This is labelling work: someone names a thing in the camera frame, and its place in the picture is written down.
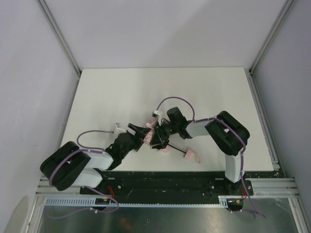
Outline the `pink folding umbrella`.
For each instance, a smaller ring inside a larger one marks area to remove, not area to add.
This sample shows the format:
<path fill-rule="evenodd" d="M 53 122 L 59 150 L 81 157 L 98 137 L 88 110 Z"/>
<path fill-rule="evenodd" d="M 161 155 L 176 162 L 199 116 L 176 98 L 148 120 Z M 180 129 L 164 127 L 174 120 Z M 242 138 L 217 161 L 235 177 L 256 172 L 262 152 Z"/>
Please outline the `pink folding umbrella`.
<path fill-rule="evenodd" d="M 144 142 L 146 144 L 148 144 L 148 145 L 150 145 L 150 141 L 151 141 L 151 138 L 152 138 L 153 133 L 154 133 L 154 125 L 157 122 L 158 121 L 156 119 L 152 119 L 150 122 L 148 122 L 146 124 L 146 127 L 151 129 L 151 131 L 147 134 L 147 136 L 144 139 Z M 167 122 L 170 122 L 170 121 L 167 121 L 164 118 L 162 123 L 167 123 Z M 182 149 L 180 149 L 180 148 L 178 148 L 176 146 L 173 146 L 170 143 L 168 143 L 168 146 L 165 149 L 161 149 L 161 151 L 163 151 L 165 153 L 168 153 L 170 151 L 170 149 L 175 149 L 175 150 L 177 150 L 179 152 L 182 152 L 184 154 L 184 159 L 186 159 L 186 160 L 190 160 L 193 157 L 195 159 L 196 163 L 198 163 L 198 164 L 201 163 L 201 160 L 200 160 L 200 157 L 199 157 L 198 153 L 193 151 L 192 149 L 182 150 Z"/>

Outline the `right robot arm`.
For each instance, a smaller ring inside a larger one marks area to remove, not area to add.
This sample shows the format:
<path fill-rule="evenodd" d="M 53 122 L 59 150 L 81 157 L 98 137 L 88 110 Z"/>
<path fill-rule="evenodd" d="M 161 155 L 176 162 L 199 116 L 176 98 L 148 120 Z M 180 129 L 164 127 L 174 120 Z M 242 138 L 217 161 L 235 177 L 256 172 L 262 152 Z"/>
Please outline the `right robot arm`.
<path fill-rule="evenodd" d="M 215 117 L 193 121 L 187 120 L 178 107 L 167 111 L 169 121 L 160 118 L 158 111 L 153 116 L 158 121 L 152 126 L 153 134 L 149 145 L 154 149 L 168 146 L 171 135 L 179 134 L 182 139 L 211 136 L 219 149 L 225 154 L 225 177 L 236 183 L 243 177 L 243 154 L 246 150 L 249 131 L 227 111 Z"/>

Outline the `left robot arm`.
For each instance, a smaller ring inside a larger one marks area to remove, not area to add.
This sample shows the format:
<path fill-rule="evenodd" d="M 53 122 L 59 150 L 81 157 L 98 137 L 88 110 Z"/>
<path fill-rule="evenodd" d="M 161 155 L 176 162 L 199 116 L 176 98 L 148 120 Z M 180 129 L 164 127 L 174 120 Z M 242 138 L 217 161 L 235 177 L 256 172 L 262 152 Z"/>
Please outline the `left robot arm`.
<path fill-rule="evenodd" d="M 114 142 L 106 149 L 83 147 L 79 142 L 69 141 L 49 156 L 40 166 L 49 185 L 58 191 L 71 186 L 97 187 L 102 181 L 101 171 L 113 170 L 131 151 L 138 151 L 151 128 L 128 124 L 132 134 L 115 124 L 113 131 L 95 130 L 96 133 L 112 133 Z"/>

